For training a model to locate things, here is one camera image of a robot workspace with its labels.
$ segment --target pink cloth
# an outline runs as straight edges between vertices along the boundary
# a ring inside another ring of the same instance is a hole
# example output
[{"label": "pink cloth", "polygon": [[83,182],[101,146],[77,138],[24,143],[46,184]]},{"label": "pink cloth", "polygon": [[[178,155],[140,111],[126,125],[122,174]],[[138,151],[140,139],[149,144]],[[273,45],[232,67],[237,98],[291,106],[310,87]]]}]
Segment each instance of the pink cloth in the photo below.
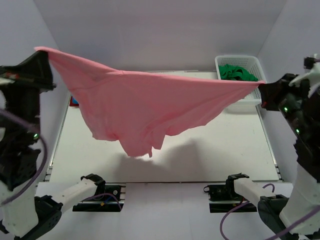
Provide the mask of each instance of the pink cloth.
[{"label": "pink cloth", "polygon": [[132,157],[151,157],[165,135],[206,125],[263,83],[121,71],[48,47],[35,50],[48,52],[93,137],[119,140]]}]

